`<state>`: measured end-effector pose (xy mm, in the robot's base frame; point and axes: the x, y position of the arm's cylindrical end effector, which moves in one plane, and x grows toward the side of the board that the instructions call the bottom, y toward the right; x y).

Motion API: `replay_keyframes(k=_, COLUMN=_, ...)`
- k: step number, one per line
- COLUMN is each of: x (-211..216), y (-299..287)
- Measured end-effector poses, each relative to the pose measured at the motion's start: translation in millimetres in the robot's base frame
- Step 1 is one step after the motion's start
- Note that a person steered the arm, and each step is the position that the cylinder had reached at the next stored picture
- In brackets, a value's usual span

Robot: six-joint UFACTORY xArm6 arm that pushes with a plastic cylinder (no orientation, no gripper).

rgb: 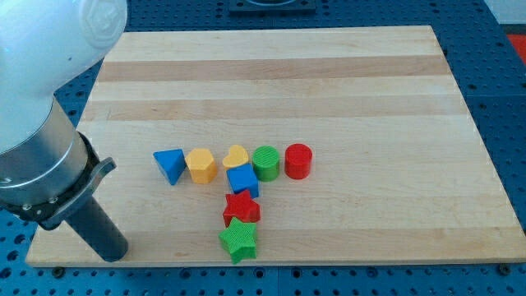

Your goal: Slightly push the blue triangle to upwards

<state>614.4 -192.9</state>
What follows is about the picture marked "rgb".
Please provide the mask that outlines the black metal tool mount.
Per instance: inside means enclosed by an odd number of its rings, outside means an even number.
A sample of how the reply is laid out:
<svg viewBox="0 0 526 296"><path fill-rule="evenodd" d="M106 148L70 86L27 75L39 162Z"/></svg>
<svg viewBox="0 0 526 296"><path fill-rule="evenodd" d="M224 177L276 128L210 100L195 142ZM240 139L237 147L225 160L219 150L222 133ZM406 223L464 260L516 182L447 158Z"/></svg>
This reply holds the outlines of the black metal tool mount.
<svg viewBox="0 0 526 296"><path fill-rule="evenodd" d="M79 136L86 147L87 161L80 176L68 189L30 207L18 206L11 201L1 201L1 207L21 220L38 223L45 230L56 229L64 220L69 222L87 213L85 207L96 203L92 195L117 165L111 157L101 160L88 139L80 132Z"/></svg>

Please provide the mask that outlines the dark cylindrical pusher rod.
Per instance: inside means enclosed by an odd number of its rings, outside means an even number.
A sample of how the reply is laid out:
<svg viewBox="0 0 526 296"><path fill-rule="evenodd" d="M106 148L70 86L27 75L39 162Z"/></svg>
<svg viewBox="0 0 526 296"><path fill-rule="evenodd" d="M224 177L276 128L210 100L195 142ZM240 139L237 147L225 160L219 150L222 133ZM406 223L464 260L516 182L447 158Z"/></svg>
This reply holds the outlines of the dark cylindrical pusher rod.
<svg viewBox="0 0 526 296"><path fill-rule="evenodd" d="M126 238L93 197L66 222L104 261L118 261L126 255Z"/></svg>

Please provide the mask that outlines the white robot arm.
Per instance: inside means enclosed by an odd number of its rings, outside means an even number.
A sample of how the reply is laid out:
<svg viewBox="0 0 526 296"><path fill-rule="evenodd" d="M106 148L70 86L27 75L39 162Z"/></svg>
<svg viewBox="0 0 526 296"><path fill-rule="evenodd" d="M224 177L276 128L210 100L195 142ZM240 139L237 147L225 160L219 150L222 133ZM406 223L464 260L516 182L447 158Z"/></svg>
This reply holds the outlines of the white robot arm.
<svg viewBox="0 0 526 296"><path fill-rule="evenodd" d="M69 224L105 261L128 244L94 199L100 159L56 91L99 62L127 23L124 0L1 3L1 205L42 229Z"/></svg>

